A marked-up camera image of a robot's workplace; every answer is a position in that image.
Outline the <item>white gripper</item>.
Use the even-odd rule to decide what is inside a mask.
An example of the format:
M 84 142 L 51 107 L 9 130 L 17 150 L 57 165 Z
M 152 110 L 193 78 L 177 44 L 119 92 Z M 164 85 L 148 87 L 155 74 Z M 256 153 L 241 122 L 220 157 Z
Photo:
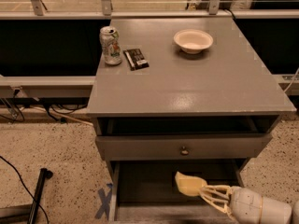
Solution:
M 201 191 L 200 196 L 205 202 L 227 216 L 232 214 L 239 224 L 260 224 L 263 209 L 261 194 L 227 185 L 206 185 Z

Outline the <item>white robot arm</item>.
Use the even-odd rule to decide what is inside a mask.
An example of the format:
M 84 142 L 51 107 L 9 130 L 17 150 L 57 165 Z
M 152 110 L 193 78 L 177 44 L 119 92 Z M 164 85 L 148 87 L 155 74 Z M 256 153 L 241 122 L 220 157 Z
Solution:
M 239 224 L 291 224 L 292 207 L 288 203 L 264 197 L 239 186 L 204 186 L 203 200 Z

